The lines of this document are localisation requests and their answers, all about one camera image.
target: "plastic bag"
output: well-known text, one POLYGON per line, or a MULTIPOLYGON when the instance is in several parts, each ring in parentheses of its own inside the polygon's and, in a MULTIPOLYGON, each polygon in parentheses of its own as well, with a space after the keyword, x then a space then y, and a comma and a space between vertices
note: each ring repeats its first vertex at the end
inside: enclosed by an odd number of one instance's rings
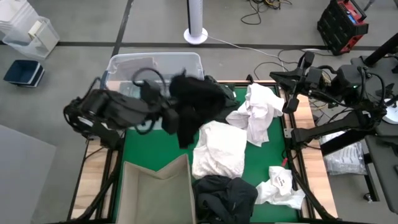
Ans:
MULTIPOLYGON (((322 136, 320 144, 323 144, 343 133, 343 131, 339 131, 337 133, 322 136)), ((367 174, 363 159, 362 145, 360 142, 356 142, 340 149, 339 151, 324 156, 323 160, 325 161, 326 170, 329 175, 367 174)))

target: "black cloth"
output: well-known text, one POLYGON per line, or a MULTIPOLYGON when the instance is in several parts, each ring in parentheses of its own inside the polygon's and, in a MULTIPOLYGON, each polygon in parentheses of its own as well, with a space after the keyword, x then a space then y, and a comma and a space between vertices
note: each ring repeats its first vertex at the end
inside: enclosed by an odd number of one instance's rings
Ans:
POLYGON ((175 107, 179 115, 178 143, 187 148, 193 136, 205 122, 214 119, 224 108, 223 91, 214 83, 186 77, 185 73, 173 77, 170 95, 178 100, 175 107))
POLYGON ((241 178, 208 175, 192 184, 199 221, 211 224, 250 223, 257 190, 241 178))
POLYGON ((223 91, 225 98, 224 108, 218 113, 218 115, 214 118, 214 120, 227 124, 225 118, 232 111, 236 111, 241 105, 240 102, 236 100, 234 95, 235 85, 232 83, 225 85, 219 84, 217 80, 215 80, 212 76, 209 75, 205 76, 205 81, 215 84, 216 86, 218 86, 218 88, 220 88, 220 90, 223 91))

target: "wooden board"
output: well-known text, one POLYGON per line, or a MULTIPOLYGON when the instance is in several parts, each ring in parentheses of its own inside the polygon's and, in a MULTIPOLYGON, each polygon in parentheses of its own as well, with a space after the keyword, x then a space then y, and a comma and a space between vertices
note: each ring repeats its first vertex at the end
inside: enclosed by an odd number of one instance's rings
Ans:
MULTIPOLYGON (((247 81, 227 80, 222 82, 229 83, 244 83, 247 81)), ((274 81, 259 81, 258 83, 274 83, 274 81)), ((109 89, 117 90, 120 82, 108 82, 107 87, 109 89)), ((311 107, 306 96, 299 95, 298 99, 300 104, 298 105, 297 111, 294 113, 295 122, 298 128, 312 128, 315 126, 312 119, 311 107)), ((289 124, 289 116, 285 115, 286 122, 289 124)), ((319 147, 318 141, 312 141, 311 146, 319 147)), ((89 143, 87 154, 99 149, 99 142, 93 141, 89 143)), ((321 151, 317 149, 311 149, 309 147, 302 149, 304 166, 307 173, 307 179, 311 191, 314 193, 319 202, 325 207, 325 209, 334 217, 337 217, 337 211, 335 207, 335 201, 331 193, 329 179, 326 173, 325 164, 323 163, 323 157, 321 151)), ((72 218, 77 218, 81 215, 85 208, 93 201, 96 194, 98 193, 101 185, 101 179, 106 160, 106 150, 96 153, 91 156, 83 166, 81 173, 81 179, 79 183, 78 192, 72 212, 72 218)), ((116 160, 115 154, 113 155, 113 163, 116 160)), ((105 198, 103 217, 107 215, 109 205, 109 193, 105 198)), ((308 211, 306 206, 303 204, 303 215, 308 217, 308 211)))

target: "clear plastic bin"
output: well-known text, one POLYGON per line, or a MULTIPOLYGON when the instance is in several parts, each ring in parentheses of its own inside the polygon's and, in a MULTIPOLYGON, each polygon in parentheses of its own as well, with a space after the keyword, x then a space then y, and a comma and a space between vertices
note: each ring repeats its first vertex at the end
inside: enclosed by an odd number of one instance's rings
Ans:
POLYGON ((29 20, 22 29, 11 30, 4 38, 3 42, 27 57, 45 60, 54 49, 60 37, 51 25, 49 19, 40 17, 38 21, 43 25, 36 32, 36 37, 32 40, 28 31, 36 21, 29 20))
MULTIPOLYGON (((163 75, 166 82, 166 90, 162 90, 166 96, 169 95, 169 84, 172 77, 187 70, 187 76, 203 80, 203 67, 200 56, 190 52, 167 52, 167 53, 139 53, 139 54, 119 54, 111 58, 109 65, 102 79, 102 87, 118 91, 126 96, 139 98, 139 87, 132 84, 132 74, 140 68, 154 68, 163 75)), ((161 79, 152 71, 141 73, 137 81, 155 80, 161 87, 161 79)), ((156 122, 154 129, 161 128, 162 120, 156 122)), ((139 129, 147 129, 149 122, 139 129)))

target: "wooden table frame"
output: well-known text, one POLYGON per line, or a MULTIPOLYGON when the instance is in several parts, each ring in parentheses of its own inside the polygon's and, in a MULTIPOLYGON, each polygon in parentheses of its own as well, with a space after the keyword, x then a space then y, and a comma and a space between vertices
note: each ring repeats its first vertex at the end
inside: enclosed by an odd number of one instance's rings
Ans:
MULTIPOLYGON (((240 80, 226 80, 219 82, 235 83, 237 86, 247 86, 249 84, 248 81, 240 80)), ((118 86, 118 83, 120 82, 114 82, 113 84, 108 82, 108 88, 112 85, 118 86)), ((277 88, 274 81, 258 81, 256 83, 271 85, 277 88)), ((285 114, 284 119, 282 119, 282 121, 285 121, 285 128, 294 128, 294 126, 298 128, 314 127, 315 125, 308 98, 300 95, 298 99, 300 100, 298 110, 292 114, 292 116, 285 114)), ((313 147, 319 147, 319 142, 314 140, 310 145, 313 147)), ((88 142, 86 155, 91 154, 99 148, 100 142, 98 140, 88 142)), ((87 161, 83 160, 79 179, 76 184, 75 194, 68 214, 68 220, 73 221, 73 218, 79 217, 86 210, 87 206, 90 205, 100 191, 101 186, 109 178, 109 173, 114 170, 115 163, 118 160, 121 160, 121 154, 118 153, 118 151, 106 151, 105 149, 92 155, 87 161)), ((294 164, 319 202, 331 215, 337 217, 335 203, 321 151, 306 147, 302 149, 297 155, 297 158, 294 159, 294 164)), ((109 188, 105 197, 101 200, 100 206, 97 209, 97 211, 100 212, 95 212, 91 217, 91 219, 94 218, 94 220, 90 220, 87 223, 109 223, 112 219, 115 203, 114 198, 116 197, 117 189, 114 185, 115 184, 109 188)), ((307 200, 303 202, 300 217, 320 218, 318 213, 315 212, 312 206, 308 204, 307 200)))

